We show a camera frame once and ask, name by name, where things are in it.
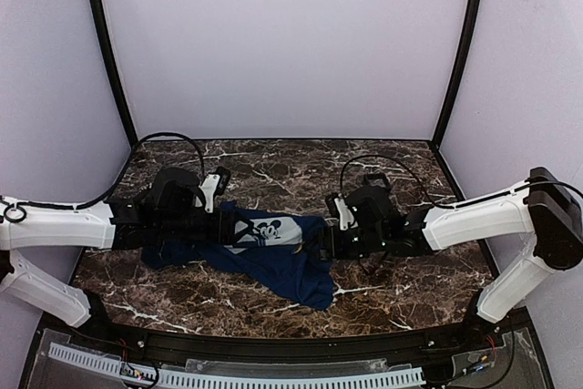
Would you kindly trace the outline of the navy blue t-shirt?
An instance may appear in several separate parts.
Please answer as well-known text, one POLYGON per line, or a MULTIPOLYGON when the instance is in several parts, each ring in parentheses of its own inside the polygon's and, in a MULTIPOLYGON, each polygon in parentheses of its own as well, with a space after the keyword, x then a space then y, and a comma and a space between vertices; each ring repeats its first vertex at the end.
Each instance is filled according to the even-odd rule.
POLYGON ((316 236, 327 228, 319 216, 296 216, 249 210, 234 201, 223 201, 221 210, 240 212, 255 224, 255 246, 232 248, 211 241, 168 240, 142 249, 140 259, 152 270, 205 261, 228 273, 245 274, 276 295, 324 311, 333 299, 332 264, 317 255, 316 236))

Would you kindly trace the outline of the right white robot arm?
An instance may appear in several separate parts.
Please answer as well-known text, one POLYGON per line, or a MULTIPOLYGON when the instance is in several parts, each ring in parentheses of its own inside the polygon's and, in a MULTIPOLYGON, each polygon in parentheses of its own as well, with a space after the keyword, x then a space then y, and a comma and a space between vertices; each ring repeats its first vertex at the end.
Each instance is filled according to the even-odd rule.
POLYGON ((358 260, 376 252, 397 257, 433 255, 457 244, 527 233, 526 247, 496 279, 475 295, 466 318, 494 325, 550 275, 582 261, 582 210, 579 193, 546 168, 527 179, 453 204, 402 214, 390 200, 383 173, 364 176, 347 196, 326 203, 336 224, 316 239, 323 259, 358 260))

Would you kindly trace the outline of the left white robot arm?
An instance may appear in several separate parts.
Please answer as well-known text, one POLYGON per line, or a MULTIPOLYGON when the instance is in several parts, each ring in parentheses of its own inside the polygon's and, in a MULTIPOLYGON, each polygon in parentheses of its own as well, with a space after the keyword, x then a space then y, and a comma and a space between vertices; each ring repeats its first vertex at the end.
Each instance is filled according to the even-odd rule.
POLYGON ((204 178, 167 168, 133 198, 109 198, 90 206, 7 198, 1 214, 1 290, 70 327, 104 318, 98 296, 41 270, 21 250, 76 246, 124 251, 166 240, 233 246, 253 224, 233 210, 215 207, 229 180, 223 167, 204 178))

